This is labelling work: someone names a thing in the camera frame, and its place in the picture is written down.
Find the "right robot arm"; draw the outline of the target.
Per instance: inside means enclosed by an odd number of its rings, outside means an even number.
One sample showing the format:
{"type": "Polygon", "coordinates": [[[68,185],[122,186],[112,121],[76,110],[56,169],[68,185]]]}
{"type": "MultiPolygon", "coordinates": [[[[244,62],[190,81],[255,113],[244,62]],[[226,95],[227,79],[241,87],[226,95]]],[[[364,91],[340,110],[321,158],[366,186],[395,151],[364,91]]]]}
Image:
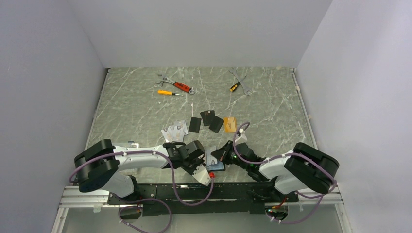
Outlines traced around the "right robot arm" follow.
{"type": "Polygon", "coordinates": [[[273,201],[306,188],[319,194],[329,193],[336,185],[335,175],[340,166],[335,158],[302,142],[271,158],[259,157],[246,143],[234,145],[232,141],[211,155],[225,165],[244,169],[256,182],[273,180],[274,184],[268,187],[268,196],[273,201]]]}

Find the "black leather card holder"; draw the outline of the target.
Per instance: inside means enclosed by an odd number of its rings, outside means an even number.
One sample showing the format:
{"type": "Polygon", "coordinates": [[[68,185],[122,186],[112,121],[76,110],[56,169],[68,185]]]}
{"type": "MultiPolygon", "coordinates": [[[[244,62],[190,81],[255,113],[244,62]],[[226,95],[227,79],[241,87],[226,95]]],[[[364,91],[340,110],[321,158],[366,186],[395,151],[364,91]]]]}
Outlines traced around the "black leather card holder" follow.
{"type": "Polygon", "coordinates": [[[214,156],[211,155],[211,151],[205,151],[204,157],[205,167],[208,171],[225,171],[225,164],[218,161],[214,156]]]}

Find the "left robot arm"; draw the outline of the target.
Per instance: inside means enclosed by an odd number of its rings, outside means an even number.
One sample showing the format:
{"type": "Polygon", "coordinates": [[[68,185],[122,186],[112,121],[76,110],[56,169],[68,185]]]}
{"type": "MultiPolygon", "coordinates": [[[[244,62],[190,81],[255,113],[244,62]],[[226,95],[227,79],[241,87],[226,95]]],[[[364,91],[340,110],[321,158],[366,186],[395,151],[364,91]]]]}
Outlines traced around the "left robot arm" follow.
{"type": "Polygon", "coordinates": [[[140,196],[137,180],[121,171],[138,168],[174,171],[181,168],[198,183],[208,186],[212,178],[201,158],[204,153],[198,140],[188,144],[169,142],[150,148],[127,148],[104,139],[74,158],[73,175],[77,177],[76,183],[82,193],[102,189],[132,204],[140,196]]]}

